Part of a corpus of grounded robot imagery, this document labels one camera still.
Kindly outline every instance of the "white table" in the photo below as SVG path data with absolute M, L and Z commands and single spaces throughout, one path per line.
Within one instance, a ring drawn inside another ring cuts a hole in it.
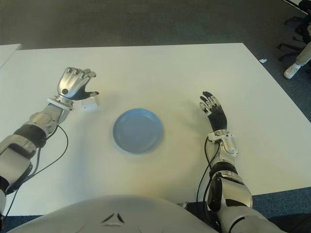
M 240 43 L 17 51 L 1 70 L 0 138 L 46 106 L 68 66 L 96 71 L 87 89 L 100 92 L 101 109 L 85 113 L 75 104 L 62 124 L 68 152 L 20 189 L 11 215 L 46 214 L 111 194 L 195 201 L 211 131 L 198 105 L 203 90 L 225 110 L 241 152 L 236 167 L 253 195 L 311 185 L 311 124 Z M 148 154 L 126 153 L 112 137 L 117 117 L 137 107 L 163 123 L 163 140 Z M 59 130 L 40 167 L 64 147 Z
M 19 50 L 21 44 L 0 45 L 0 69 L 10 59 L 16 50 Z

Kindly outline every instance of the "floor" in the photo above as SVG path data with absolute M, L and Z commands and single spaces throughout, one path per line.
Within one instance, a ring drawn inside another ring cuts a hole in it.
M 0 0 L 0 13 L 0 44 L 24 50 L 243 42 L 311 121 L 307 67 L 288 81 L 294 57 L 277 59 L 288 51 L 281 42 L 304 46 L 292 40 L 296 24 L 283 25 L 304 14 L 282 0 Z M 306 195 L 311 188 L 255 196 L 254 206 L 266 217 L 311 212 Z

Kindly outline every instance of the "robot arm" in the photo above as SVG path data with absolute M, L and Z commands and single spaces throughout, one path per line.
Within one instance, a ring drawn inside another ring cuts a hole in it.
M 30 159 L 42 148 L 51 134 L 73 110 L 73 100 L 83 100 L 98 92 L 85 92 L 96 74 L 89 69 L 66 68 L 58 83 L 58 95 L 48 99 L 48 106 L 33 114 L 29 121 L 0 142 L 0 214 L 6 195 L 17 190 L 31 172 Z
M 263 215 L 252 209 L 252 195 L 234 166 L 238 149 L 227 129 L 227 119 L 218 100 L 203 92 L 200 106 L 206 113 L 213 132 L 208 134 L 211 144 L 217 143 L 217 154 L 210 155 L 211 178 L 207 206 L 215 213 L 223 233 L 283 233 Z

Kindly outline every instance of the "person's leg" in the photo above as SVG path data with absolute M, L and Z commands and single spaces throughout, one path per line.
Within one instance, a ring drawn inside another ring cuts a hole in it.
M 308 26 L 309 35 L 311 35 L 311 24 Z M 302 50 L 297 56 L 296 62 L 292 64 L 285 72 L 284 76 L 287 79 L 291 79 L 297 71 L 311 60 L 311 42 Z

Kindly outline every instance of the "black cable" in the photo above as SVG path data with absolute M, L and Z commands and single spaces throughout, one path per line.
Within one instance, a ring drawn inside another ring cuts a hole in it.
M 204 143 L 204 152 L 205 152 L 205 157 L 206 157 L 207 162 L 208 162 L 208 166 L 206 167 L 206 169 L 205 169 L 205 171 L 204 171 L 204 173 L 203 173 L 203 176 L 202 176 L 202 178 L 201 178 L 201 180 L 200 180 L 200 183 L 199 183 L 198 191 L 196 192 L 196 209 L 197 209 L 198 214 L 199 214 L 199 204 L 198 204 L 199 191 L 200 191 L 200 187 L 201 187 L 201 183 L 202 183 L 202 181 L 203 181 L 203 178 L 205 177 L 205 174 L 206 174 L 206 172 L 207 172 L 207 169 L 208 169 L 209 166 L 210 166 L 210 162 L 209 162 L 209 159 L 208 159 L 207 153 L 206 153 L 206 144 L 207 144 L 207 141 L 208 141 L 208 136 L 206 137 L 206 140 L 205 140 L 205 143 Z
M 41 171 L 47 169 L 49 166 L 51 166 L 51 165 L 53 165 L 54 163 L 56 163 L 56 162 L 57 162 L 61 157 L 63 157 L 63 155 L 66 153 L 67 148 L 68 148 L 68 144 L 69 144 L 69 140 L 68 140 L 68 135 L 66 134 L 65 130 L 64 130 L 62 127 L 60 127 L 60 126 L 58 125 L 58 126 L 55 128 L 54 132 L 53 132 L 50 136 L 47 137 L 47 140 L 48 140 L 50 137 L 52 137 L 52 136 L 54 135 L 54 133 L 56 132 L 56 130 L 57 130 L 58 127 L 64 132 L 64 134 L 65 134 L 65 136 L 66 136 L 67 144 L 66 144 L 66 148 L 65 148 L 64 152 L 63 152 L 63 153 L 61 154 L 61 156 L 59 156 L 54 162 L 50 163 L 50 164 L 47 165 L 45 168 L 39 170 L 39 171 L 36 173 L 36 171 L 37 171 L 37 169 L 38 169 L 38 166 L 39 166 L 40 153 L 41 153 L 41 148 L 39 148 L 39 150 L 38 150 L 38 155 L 37 155 L 37 164 L 35 165 L 34 172 L 33 172 L 31 175 L 29 175 L 29 176 L 24 180 L 23 183 L 25 183 L 26 181 L 30 180 L 30 179 L 31 179 L 32 177 L 34 177 L 36 174 L 40 173 Z M 4 217 L 4 219 L 3 219 L 3 224 L 4 224 L 5 220 L 6 220 L 6 217 L 7 217 L 8 214 L 9 214 L 10 210 L 11 210 L 11 207 L 12 207 L 12 205 L 13 205 L 13 203 L 14 203 L 16 194 L 17 194 L 17 192 L 18 192 L 19 189 L 20 189 L 20 187 L 15 191 L 15 194 L 14 194 L 14 197 L 13 197 L 13 199 L 12 199 L 12 201 L 11 201 L 10 207 L 9 207 L 9 209 L 8 209 L 8 211 L 7 211 L 7 213 L 6 213 L 5 217 Z
M 219 147 L 220 147 L 219 142 L 216 142 L 216 143 L 218 143 L 218 149 L 217 149 L 215 155 L 212 157 L 212 160 L 209 161 L 208 155 L 207 155 L 207 151 L 206 151 L 207 141 L 208 141 L 208 137 L 206 138 L 205 143 L 204 143 L 204 154 L 205 154 L 206 160 L 207 160 L 207 162 L 208 162 L 208 165 L 207 165 L 207 167 L 206 167 L 206 169 L 205 169 L 205 171 L 204 171 L 204 173 L 203 173 L 203 176 L 202 176 L 202 178 L 201 178 L 201 180 L 200 180 L 200 183 L 199 183 L 198 191 L 197 191 L 197 193 L 196 193 L 196 208 L 197 208 L 197 213 L 198 213 L 198 214 L 199 214 L 198 196 L 199 196 L 199 190 L 200 190 L 200 187 L 201 187 L 201 183 L 202 183 L 202 181 L 203 181 L 203 178 L 205 177 L 205 174 L 206 174 L 206 172 L 207 172 L 207 169 L 208 169 L 208 168 L 211 169 L 211 162 L 213 162 L 215 156 L 217 155 L 217 153 L 218 153 L 218 151 L 219 151 Z M 209 182 L 208 182 L 208 184 L 207 184 L 207 189 L 208 189 L 208 187 L 209 187 L 209 185 L 210 185 L 210 182 L 211 182 L 211 180 L 209 179 Z
M 216 157 L 218 151 L 219 151 L 219 148 L 220 148 L 220 143 L 219 142 L 215 142 L 215 143 L 218 143 L 218 148 L 217 148 L 217 151 L 215 153 L 215 155 L 213 156 L 212 160 L 210 161 L 211 163 L 213 162 L 214 158 Z M 207 218 L 206 214 L 205 214 L 205 210 L 208 212 L 208 210 L 206 209 L 206 205 L 205 205 L 205 198 L 206 198 L 206 195 L 207 195 L 207 191 L 208 191 L 208 188 L 210 186 L 210 183 L 211 183 L 212 179 L 211 177 L 209 178 L 209 181 L 208 181 L 208 184 L 206 186 L 206 189 L 204 191 L 204 195 L 203 195 L 203 214 L 205 215 L 205 218 L 208 220 L 208 222 L 210 222 L 210 220 Z
M 52 136 L 56 133 L 58 127 L 59 127 L 59 126 L 57 125 L 56 128 L 55 128 L 55 130 L 53 131 L 53 133 L 51 133 L 51 135 L 48 136 L 46 140 L 48 140 L 50 137 L 52 137 Z M 39 163 L 40 163 L 41 149 L 42 149 L 42 148 L 39 148 L 39 149 L 38 149 L 38 153 L 37 153 L 37 162 L 36 162 L 34 171 L 32 172 L 31 175 L 29 175 L 28 177 L 25 178 L 25 180 L 24 180 L 23 183 L 25 183 L 25 182 L 28 181 L 30 178 L 32 178 L 32 177 L 35 175 L 35 173 L 37 172 L 38 167 L 39 167 Z
M 39 162 L 40 162 L 40 153 L 41 153 L 41 148 L 39 148 L 39 150 L 38 150 L 38 154 L 37 154 L 37 163 L 36 163 L 36 165 L 35 165 L 35 169 L 34 169 L 33 173 L 32 173 L 30 176 L 33 176 L 33 175 L 37 172 L 37 170 L 38 170 Z
M 47 169 L 49 166 L 51 166 L 51 165 L 53 165 L 54 163 L 56 163 L 56 162 L 57 162 L 58 160 L 60 160 L 60 159 L 63 157 L 63 155 L 66 153 L 67 148 L 68 148 L 68 144 L 69 144 L 68 135 L 67 135 L 67 133 L 65 132 L 65 130 L 64 130 L 62 127 L 60 127 L 60 126 L 58 126 L 58 127 L 64 132 L 64 134 L 65 134 L 65 136 L 66 136 L 67 144 L 66 144 L 66 148 L 65 148 L 64 152 L 63 152 L 56 160 L 54 160 L 54 162 L 50 163 L 50 164 L 47 165 L 45 168 L 39 170 L 39 171 L 38 171 L 37 173 L 35 173 L 32 177 L 34 177 L 36 174 L 40 173 L 41 171 L 44 171 L 44 170 Z
M 14 194 L 14 197 L 13 197 L 13 199 L 11 201 L 10 207 L 9 207 L 8 211 L 6 212 L 6 215 L 5 215 L 4 219 L 3 219 L 3 222 L 2 222 L 3 224 L 4 224 L 5 220 L 6 220 L 6 217 L 8 217 L 8 214 L 9 214 L 11 208 L 12 208 L 12 205 L 13 205 L 13 202 L 15 200 L 15 197 L 16 197 L 16 194 L 17 194 L 18 190 L 19 190 L 19 188 L 15 191 L 15 194 Z

